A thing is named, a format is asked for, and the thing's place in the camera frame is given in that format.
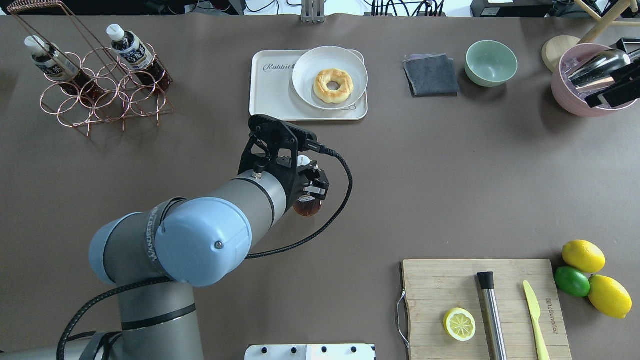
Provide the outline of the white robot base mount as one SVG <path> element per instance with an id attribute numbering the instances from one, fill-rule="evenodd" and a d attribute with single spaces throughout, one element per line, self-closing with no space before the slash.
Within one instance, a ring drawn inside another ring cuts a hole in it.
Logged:
<path id="1" fill-rule="evenodd" d="M 377 349 L 366 343 L 254 344 L 245 360 L 375 360 Z"/>

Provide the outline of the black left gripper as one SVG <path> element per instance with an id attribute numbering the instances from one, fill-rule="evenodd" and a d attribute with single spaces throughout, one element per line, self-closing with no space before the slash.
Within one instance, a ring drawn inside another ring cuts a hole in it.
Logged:
<path id="1" fill-rule="evenodd" d="M 274 176 L 283 187 L 288 202 L 325 200 L 329 191 L 329 178 L 316 160 L 307 156 L 279 156 L 270 161 L 266 172 Z"/>

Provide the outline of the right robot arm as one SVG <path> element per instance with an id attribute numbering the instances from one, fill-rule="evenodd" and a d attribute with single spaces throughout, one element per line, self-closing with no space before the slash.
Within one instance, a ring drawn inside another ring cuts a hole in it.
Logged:
<path id="1" fill-rule="evenodd" d="M 615 48 L 595 54 L 583 67 L 589 107 L 606 105 L 612 109 L 639 98 L 638 38 L 621 38 Z"/>

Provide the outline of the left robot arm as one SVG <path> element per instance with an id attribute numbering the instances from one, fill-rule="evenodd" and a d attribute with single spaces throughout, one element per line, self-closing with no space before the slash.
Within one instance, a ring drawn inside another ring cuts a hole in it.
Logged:
<path id="1" fill-rule="evenodd" d="M 194 289 L 221 281 L 299 198 L 324 199 L 329 180 L 306 157 L 250 155 L 238 176 L 206 196 L 169 199 L 103 226 L 89 262 L 114 289 L 87 301 L 57 345 L 3 353 L 3 360 L 202 360 Z"/>

